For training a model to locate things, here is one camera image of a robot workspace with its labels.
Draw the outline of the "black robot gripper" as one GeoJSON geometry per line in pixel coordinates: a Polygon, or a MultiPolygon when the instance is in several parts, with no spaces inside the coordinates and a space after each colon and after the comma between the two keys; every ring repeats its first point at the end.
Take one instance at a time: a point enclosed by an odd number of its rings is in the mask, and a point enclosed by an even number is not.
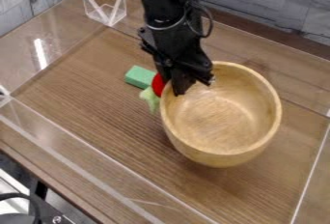
{"type": "Polygon", "coordinates": [[[202,49],[202,14],[186,12],[175,19],[145,15],[145,26],[138,35],[141,48],[153,55],[162,80],[171,79],[174,95],[185,95],[197,82],[209,86],[214,80],[213,63],[202,49]]]}

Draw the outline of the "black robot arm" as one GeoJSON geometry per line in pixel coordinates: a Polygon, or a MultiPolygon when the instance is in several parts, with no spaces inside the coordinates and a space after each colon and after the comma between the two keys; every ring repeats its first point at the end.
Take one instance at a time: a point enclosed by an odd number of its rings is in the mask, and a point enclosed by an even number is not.
{"type": "Polygon", "coordinates": [[[202,39],[213,31],[202,28],[202,14],[211,13],[199,0],[141,0],[145,26],[138,35],[141,47],[154,57],[162,81],[170,82],[177,96],[185,95],[197,82],[209,86],[214,78],[213,63],[202,49],[202,39]]]}

